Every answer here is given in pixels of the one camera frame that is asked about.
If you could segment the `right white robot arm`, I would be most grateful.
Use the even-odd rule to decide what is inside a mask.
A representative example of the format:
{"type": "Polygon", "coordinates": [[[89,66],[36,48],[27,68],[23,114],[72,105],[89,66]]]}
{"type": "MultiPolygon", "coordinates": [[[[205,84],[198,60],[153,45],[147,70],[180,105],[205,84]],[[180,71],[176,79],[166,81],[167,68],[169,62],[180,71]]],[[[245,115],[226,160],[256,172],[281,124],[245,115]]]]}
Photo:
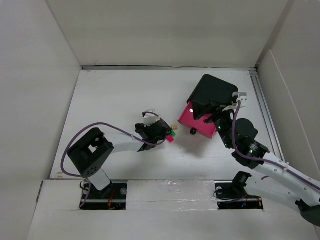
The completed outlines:
{"type": "Polygon", "coordinates": [[[258,130],[246,118],[238,118],[247,103],[245,92],[233,92],[228,101],[212,100],[203,105],[193,100],[192,113],[196,121],[214,124],[224,146],[233,149],[232,157],[242,166],[263,175],[254,177],[240,171],[234,177],[229,192],[232,199],[259,196],[298,212],[307,222],[320,225],[320,183],[291,167],[256,141],[258,130]]]}

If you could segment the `black drawer organizer box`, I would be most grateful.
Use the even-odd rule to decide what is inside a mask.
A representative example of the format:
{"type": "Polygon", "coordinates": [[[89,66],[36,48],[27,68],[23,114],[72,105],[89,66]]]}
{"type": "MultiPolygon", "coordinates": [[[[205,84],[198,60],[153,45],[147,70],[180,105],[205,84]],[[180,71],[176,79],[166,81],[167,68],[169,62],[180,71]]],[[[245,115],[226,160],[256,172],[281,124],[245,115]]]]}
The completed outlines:
{"type": "Polygon", "coordinates": [[[205,74],[202,76],[195,89],[187,99],[187,103],[197,101],[203,105],[211,103],[219,95],[233,95],[239,89],[234,84],[205,74]]]}

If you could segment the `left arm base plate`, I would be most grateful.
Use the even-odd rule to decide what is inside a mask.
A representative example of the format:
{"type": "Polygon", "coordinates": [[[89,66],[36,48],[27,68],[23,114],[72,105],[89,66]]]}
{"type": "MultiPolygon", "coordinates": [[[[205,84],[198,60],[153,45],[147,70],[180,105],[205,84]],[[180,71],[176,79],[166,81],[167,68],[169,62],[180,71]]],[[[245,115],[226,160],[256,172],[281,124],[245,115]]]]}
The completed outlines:
{"type": "Polygon", "coordinates": [[[106,210],[121,211],[126,210],[128,182],[116,181],[111,183],[106,189],[99,191],[92,184],[81,181],[79,184],[82,193],[79,203],[81,210],[106,210]]]}

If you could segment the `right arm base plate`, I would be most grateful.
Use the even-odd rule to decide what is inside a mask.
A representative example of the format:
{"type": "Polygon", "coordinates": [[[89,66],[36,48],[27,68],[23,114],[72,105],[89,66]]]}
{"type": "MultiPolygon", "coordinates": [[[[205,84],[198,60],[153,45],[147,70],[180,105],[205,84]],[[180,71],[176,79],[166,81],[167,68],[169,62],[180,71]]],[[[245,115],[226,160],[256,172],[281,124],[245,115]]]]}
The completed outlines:
{"type": "Polygon", "coordinates": [[[216,198],[218,210],[263,210],[261,197],[236,193],[232,190],[231,180],[218,180],[214,182],[215,190],[212,196],[216,198]]]}

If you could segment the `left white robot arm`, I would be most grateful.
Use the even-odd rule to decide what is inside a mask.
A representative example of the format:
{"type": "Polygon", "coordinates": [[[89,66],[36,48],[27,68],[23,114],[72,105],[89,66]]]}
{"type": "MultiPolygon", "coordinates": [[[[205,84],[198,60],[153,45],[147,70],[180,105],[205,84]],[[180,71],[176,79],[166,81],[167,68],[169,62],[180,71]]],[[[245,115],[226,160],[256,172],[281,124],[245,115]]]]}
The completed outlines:
{"type": "Polygon", "coordinates": [[[111,154],[149,151],[171,137],[171,127],[162,119],[147,126],[135,125],[129,133],[104,122],[92,123],[80,130],[67,145],[63,156],[68,156],[79,172],[76,177],[87,179],[100,198],[111,194],[112,181],[103,170],[111,154]]]}

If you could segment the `pink highlighter marker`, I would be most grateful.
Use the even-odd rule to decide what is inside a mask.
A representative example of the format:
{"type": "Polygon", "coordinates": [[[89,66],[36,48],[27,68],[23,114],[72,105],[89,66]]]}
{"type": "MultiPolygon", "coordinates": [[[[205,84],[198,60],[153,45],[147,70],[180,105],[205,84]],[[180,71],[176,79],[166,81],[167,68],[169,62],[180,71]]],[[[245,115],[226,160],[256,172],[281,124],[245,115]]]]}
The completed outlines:
{"type": "Polygon", "coordinates": [[[174,141],[174,138],[173,138],[171,135],[169,135],[169,136],[167,137],[167,141],[168,141],[169,143],[172,143],[172,142],[174,141]]]}

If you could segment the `pink drawer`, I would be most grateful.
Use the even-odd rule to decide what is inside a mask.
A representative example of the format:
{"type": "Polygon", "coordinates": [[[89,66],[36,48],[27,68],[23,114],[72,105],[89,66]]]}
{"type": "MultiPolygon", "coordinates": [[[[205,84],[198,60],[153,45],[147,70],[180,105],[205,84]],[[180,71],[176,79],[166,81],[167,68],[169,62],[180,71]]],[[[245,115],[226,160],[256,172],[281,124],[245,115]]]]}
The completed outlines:
{"type": "Polygon", "coordinates": [[[178,119],[178,123],[190,129],[192,135],[200,134],[208,139],[212,139],[216,130],[214,123],[205,123],[211,115],[205,114],[199,120],[194,119],[192,103],[189,102],[178,119]]]}

